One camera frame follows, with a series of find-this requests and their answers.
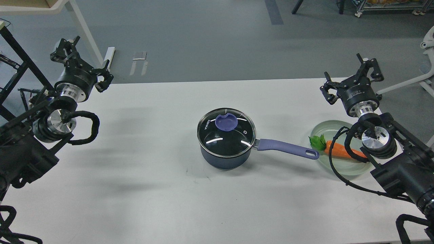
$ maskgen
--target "handle hole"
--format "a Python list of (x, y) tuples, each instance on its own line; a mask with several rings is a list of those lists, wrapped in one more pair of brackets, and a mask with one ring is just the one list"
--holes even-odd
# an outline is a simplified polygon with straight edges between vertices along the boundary
[(309, 151), (309, 150), (306, 150), (306, 155), (308, 155), (308, 156), (316, 156), (316, 153), (314, 152), (314, 151)]

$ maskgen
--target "navy blue pot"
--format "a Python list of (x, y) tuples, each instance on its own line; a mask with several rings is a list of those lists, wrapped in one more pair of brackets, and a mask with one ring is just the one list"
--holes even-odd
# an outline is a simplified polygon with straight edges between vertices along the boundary
[(309, 159), (319, 158), (316, 150), (286, 142), (256, 139), (253, 121), (241, 111), (221, 108), (202, 117), (197, 125), (197, 139), (205, 160), (219, 169), (242, 165), (251, 149), (277, 150)]

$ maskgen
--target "purple lid knob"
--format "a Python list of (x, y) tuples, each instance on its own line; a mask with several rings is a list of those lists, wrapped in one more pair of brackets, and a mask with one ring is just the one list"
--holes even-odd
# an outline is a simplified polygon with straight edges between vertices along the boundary
[(215, 124), (222, 131), (231, 131), (237, 127), (238, 119), (235, 115), (227, 113), (225, 115), (218, 115)]

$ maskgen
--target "purple pot handle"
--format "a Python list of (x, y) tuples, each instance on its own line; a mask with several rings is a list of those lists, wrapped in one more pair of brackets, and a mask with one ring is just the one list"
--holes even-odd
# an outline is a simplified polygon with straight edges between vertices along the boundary
[(294, 154), (309, 159), (319, 158), (319, 152), (311, 148), (305, 148), (302, 146), (276, 141), (276, 140), (270, 140), (270, 139), (257, 139), (257, 140), (259, 140), (259, 144), (257, 147), (254, 148), (258, 151), (277, 150), (277, 151), (286, 152), (286, 153)]

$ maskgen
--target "orange carrot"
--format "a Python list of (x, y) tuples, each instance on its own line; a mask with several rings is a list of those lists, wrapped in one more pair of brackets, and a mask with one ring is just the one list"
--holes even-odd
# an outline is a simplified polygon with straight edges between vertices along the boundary
[[(332, 144), (332, 141), (327, 141), (324, 138), (324, 135), (321, 136), (317, 136), (314, 135), (312, 137), (309, 137), (309, 141), (310, 141), (310, 146), (317, 150), (317, 151), (324, 151), (327, 155), (329, 154), (329, 150), (330, 150), (330, 145)], [(353, 153), (366, 158), (366, 156), (363, 154), (363, 152), (351, 149), (353, 151)], [(332, 150), (332, 156), (335, 157), (343, 157), (343, 158), (352, 158), (348, 153), (347, 150), (345, 149), (344, 145), (341, 145), (339, 143), (334, 144), (333, 146), (333, 150)]]
[[(330, 150), (330, 145), (332, 144), (332, 141), (327, 141), (326, 142), (326, 148), (324, 150), (324, 152), (328, 155), (329, 154), (329, 150)], [(357, 151), (354, 149), (351, 149), (351, 151), (353, 151), (353, 153), (359, 155), (360, 157), (364, 157), (366, 158), (366, 156), (363, 154), (363, 152), (361, 151)], [(335, 157), (343, 157), (343, 158), (352, 158), (350, 156), (350, 154), (347, 153), (347, 150), (345, 150), (345, 146), (341, 145), (339, 143), (336, 143), (333, 145), (333, 149), (332, 149), (332, 156)]]

